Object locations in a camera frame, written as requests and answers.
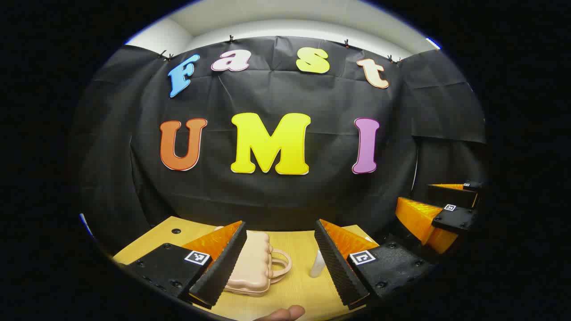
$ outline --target purple letter i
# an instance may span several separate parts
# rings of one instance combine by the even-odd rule
[[[375,135],[379,123],[371,118],[355,119],[355,127],[359,129],[359,154],[357,162],[353,165],[353,173],[365,174],[374,172],[377,164],[373,160],[375,156]]]

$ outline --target letter f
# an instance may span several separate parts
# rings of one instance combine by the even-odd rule
[[[200,59],[199,55],[193,55],[168,73],[172,83],[171,98],[190,85],[190,79],[186,79],[184,76],[190,77],[192,75],[194,72],[194,65],[192,63],[198,59]]]

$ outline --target letter u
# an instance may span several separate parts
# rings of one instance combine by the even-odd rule
[[[198,163],[200,155],[200,138],[202,128],[206,127],[207,121],[203,118],[194,118],[186,122],[188,127],[188,152],[185,157],[175,155],[176,131],[180,128],[179,121],[168,121],[160,125],[162,136],[160,138],[160,160],[169,169],[175,171],[187,171]]]

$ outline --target black cloth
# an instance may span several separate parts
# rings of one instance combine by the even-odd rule
[[[300,71],[302,47],[328,53],[325,74]],[[249,68],[215,72],[221,53],[246,49]],[[191,83],[170,98],[175,66],[194,54]],[[369,84],[361,59],[384,68],[386,89]],[[238,113],[257,113],[269,134],[288,113],[311,117],[305,135],[307,175],[237,174]],[[356,175],[356,118],[379,122],[376,171]],[[200,158],[188,171],[160,159],[159,126],[179,121],[175,153],[185,155],[192,118],[205,118]],[[358,224],[375,235],[395,217],[398,196],[427,183],[485,179],[484,116],[454,64],[438,50],[399,63],[366,50],[322,39],[257,37],[222,42],[172,60],[134,46],[121,47],[94,75],[75,115],[70,163],[77,166],[81,206],[96,238],[111,252],[169,216],[250,230],[312,230],[319,218]]]

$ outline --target yellow letter m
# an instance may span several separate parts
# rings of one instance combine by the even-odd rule
[[[234,115],[232,123],[238,128],[236,162],[230,166],[233,172],[251,174],[256,170],[256,165],[250,161],[250,149],[263,172],[270,171],[280,150],[282,154],[276,172],[284,175],[309,172],[304,153],[305,128],[311,123],[308,115],[286,114],[271,136],[257,114]]]

